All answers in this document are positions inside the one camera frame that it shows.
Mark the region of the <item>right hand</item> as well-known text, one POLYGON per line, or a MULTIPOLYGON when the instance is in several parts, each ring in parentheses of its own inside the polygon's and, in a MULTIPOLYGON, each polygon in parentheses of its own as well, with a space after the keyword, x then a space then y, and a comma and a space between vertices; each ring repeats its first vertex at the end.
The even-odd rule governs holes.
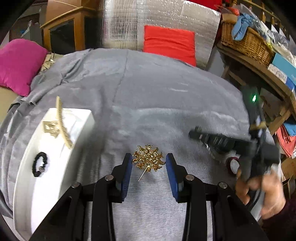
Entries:
POLYGON ((269 219, 281 212, 285 206, 286 199, 281 179, 273 169, 263 176, 250 179, 248 182, 244 182, 240 176, 241 170, 238 169, 235 191, 243 204, 246 205, 250 201, 250 196, 247 194, 249 190, 261 189, 265 192, 263 206, 260 211, 262 219, 269 219))

